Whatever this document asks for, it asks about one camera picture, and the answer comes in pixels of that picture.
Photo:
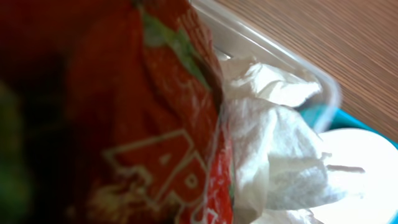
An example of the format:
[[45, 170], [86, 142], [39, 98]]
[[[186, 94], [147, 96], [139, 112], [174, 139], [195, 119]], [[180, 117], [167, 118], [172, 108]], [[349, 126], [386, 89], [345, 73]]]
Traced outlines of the white napkin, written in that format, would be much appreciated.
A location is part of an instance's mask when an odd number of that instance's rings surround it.
[[313, 207], [364, 196], [364, 170], [334, 155], [296, 107], [322, 92], [318, 79], [255, 58], [223, 60], [234, 150], [235, 223], [315, 223]]

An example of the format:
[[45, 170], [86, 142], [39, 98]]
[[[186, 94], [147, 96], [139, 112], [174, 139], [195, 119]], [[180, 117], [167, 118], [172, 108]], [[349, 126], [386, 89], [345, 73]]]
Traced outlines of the red snack wrapper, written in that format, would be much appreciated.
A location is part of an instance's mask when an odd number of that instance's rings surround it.
[[231, 223], [221, 75], [189, 1], [1, 0], [1, 222]]

